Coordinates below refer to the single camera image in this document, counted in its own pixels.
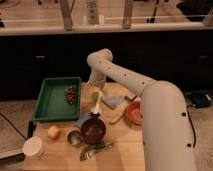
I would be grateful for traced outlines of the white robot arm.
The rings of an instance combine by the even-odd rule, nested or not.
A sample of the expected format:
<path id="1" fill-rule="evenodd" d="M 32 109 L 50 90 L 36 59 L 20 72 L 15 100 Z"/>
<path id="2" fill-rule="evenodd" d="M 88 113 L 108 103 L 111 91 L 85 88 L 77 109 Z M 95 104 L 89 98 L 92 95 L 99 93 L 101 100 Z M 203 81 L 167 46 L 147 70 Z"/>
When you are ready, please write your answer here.
<path id="1" fill-rule="evenodd" d="M 197 171 L 193 136 L 182 91 L 113 63 L 108 49 L 87 57 L 89 83 L 103 87 L 111 78 L 141 99 L 145 171 Z"/>

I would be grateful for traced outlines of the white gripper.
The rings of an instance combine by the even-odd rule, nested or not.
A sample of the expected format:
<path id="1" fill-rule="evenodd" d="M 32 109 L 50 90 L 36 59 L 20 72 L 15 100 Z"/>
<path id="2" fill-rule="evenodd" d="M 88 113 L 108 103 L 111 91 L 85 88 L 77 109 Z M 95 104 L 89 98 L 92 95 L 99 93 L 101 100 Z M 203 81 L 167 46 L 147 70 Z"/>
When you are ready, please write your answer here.
<path id="1" fill-rule="evenodd" d="M 91 70 L 91 74 L 89 76 L 88 83 L 92 86 L 95 86 L 97 88 L 103 89 L 106 83 L 106 75 L 96 71 L 94 69 Z M 93 114 L 98 114 L 100 109 L 100 102 L 102 98 L 103 93 L 101 91 L 98 92 L 98 98 L 95 104 L 95 107 L 93 109 Z"/>

